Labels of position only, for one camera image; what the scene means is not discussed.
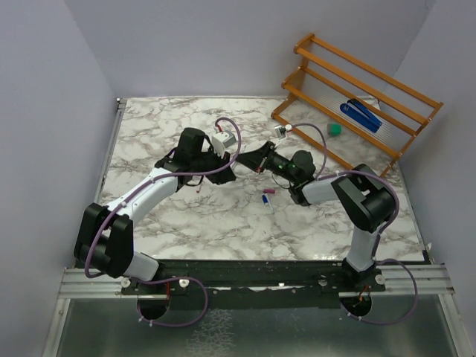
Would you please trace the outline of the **white pen blue end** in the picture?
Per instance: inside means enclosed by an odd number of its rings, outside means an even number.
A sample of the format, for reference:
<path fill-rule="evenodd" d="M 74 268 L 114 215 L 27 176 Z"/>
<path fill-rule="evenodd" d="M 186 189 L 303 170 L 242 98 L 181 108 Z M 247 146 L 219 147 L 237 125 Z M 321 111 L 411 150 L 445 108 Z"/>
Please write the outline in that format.
<path fill-rule="evenodd" d="M 274 214 L 274 208 L 273 208 L 273 206 L 272 206 L 272 204 L 271 204 L 270 198 L 268 197 L 267 194 L 265 194 L 264 196 L 265 196 L 265 198 L 266 198 L 266 202 L 267 202 L 267 204 L 268 204 L 268 206 L 269 206 L 269 209 L 270 209 L 271 213 Z"/>

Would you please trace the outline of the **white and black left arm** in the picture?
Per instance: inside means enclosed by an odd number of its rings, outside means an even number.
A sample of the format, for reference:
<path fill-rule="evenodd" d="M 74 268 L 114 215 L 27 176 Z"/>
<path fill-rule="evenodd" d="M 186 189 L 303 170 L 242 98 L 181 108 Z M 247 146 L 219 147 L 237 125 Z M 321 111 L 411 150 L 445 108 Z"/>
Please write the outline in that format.
<path fill-rule="evenodd" d="M 235 180 L 227 149 L 237 143 L 230 131 L 206 135 L 186 128 L 177 147 L 158 160 L 151 172 L 129 192 L 107 205 L 90 204 L 83 213 L 74 257 L 91 270 L 110 277 L 131 277 L 150 294 L 159 292 L 164 275 L 157 260 L 134 249 L 135 226 L 161 201 L 188 186 L 192 177 L 214 184 Z"/>

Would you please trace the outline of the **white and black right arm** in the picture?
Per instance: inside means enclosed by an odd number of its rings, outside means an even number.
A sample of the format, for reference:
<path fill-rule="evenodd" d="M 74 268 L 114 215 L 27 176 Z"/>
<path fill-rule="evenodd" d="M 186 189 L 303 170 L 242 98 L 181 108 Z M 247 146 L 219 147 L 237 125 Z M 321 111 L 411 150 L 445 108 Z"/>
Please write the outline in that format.
<path fill-rule="evenodd" d="M 339 201 L 354 227 L 341 281 L 351 291 L 367 284 L 367 271 L 375 265 L 379 237 L 399 210 L 398 197 L 390 185 L 365 164 L 317 178 L 310 152 L 298 150 L 287 159 L 276 152 L 270 141 L 259 149 L 238 155 L 237 161 L 257 173 L 269 170 L 287 180 L 290 196 L 297 205 Z"/>

